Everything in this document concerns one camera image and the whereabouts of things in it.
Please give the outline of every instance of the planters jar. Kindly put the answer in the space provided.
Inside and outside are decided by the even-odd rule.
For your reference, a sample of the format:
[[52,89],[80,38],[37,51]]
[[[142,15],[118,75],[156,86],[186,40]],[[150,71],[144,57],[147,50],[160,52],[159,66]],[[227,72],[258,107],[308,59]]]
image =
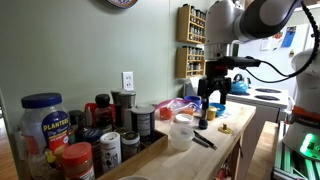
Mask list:
[[61,154],[69,146],[69,119],[59,93],[43,93],[21,99],[25,112],[20,121],[28,148],[33,179],[63,179]]

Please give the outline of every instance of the wooden floor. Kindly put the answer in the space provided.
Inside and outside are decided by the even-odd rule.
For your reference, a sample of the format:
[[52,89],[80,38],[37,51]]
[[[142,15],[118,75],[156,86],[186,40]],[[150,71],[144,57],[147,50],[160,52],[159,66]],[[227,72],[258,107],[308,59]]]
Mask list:
[[[277,124],[270,122],[264,125],[246,180],[270,179],[274,164],[277,127]],[[3,119],[0,119],[0,161],[0,179],[18,179]]]

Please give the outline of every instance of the blue lid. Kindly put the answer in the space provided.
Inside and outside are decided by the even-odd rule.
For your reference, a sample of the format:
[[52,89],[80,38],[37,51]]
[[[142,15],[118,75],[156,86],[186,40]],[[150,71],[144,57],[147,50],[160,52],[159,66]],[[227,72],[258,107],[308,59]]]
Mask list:
[[21,99],[22,107],[26,109],[50,107],[61,102],[62,97],[59,93],[34,94]]
[[83,134],[83,140],[88,143],[97,142],[102,136],[102,131],[100,129],[89,129]]

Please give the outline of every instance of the wooden shelf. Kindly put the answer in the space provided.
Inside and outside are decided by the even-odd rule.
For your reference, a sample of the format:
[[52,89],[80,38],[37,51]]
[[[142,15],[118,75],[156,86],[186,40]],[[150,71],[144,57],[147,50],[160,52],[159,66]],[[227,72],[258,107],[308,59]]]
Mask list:
[[[199,24],[190,21],[190,17],[193,17],[201,22],[205,22],[205,20],[190,14],[190,10],[191,10],[190,5],[183,6],[183,7],[179,8],[179,10],[178,10],[178,31],[177,31],[178,41],[184,42],[184,43],[204,44],[205,43],[204,36],[196,35],[196,34],[189,33],[189,32],[190,32],[190,25],[194,25],[194,26],[199,27],[203,30],[205,28],[204,26],[200,26]],[[189,39],[190,34],[192,34],[194,36],[199,36],[199,37],[201,37],[202,40],[201,41],[190,40]]]
[[[205,75],[205,60],[189,60],[188,56],[204,56],[204,55],[191,55],[188,54],[188,48],[177,49],[177,60],[176,60],[176,78],[189,78],[193,76]],[[188,63],[199,63],[201,66],[200,70],[188,70]]]

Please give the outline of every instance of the wall outlet plate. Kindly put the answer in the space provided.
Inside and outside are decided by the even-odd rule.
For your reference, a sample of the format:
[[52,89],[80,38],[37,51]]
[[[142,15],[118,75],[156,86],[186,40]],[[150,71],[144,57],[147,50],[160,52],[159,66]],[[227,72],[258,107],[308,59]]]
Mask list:
[[127,91],[133,91],[133,72],[122,72],[122,88]]

